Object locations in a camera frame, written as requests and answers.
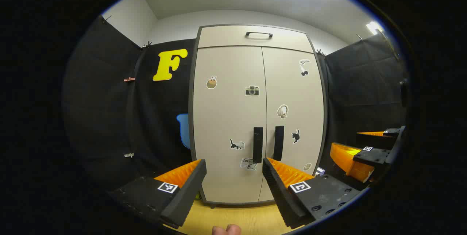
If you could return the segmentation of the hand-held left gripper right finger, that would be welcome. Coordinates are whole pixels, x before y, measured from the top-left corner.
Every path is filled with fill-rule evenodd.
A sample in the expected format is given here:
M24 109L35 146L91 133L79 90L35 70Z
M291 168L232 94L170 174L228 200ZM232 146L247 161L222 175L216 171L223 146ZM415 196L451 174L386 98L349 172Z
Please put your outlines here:
M285 225L299 228L322 222L352 204L367 188L337 165L302 172L272 158L262 161L262 174Z

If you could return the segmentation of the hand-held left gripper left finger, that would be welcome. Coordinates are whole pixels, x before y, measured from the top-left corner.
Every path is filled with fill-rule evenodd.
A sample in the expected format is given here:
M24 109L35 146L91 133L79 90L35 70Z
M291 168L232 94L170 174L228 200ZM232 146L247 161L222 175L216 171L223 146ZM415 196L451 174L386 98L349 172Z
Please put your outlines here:
M109 194L145 221L177 229L185 223L206 174L205 159L198 159L158 177L137 177Z

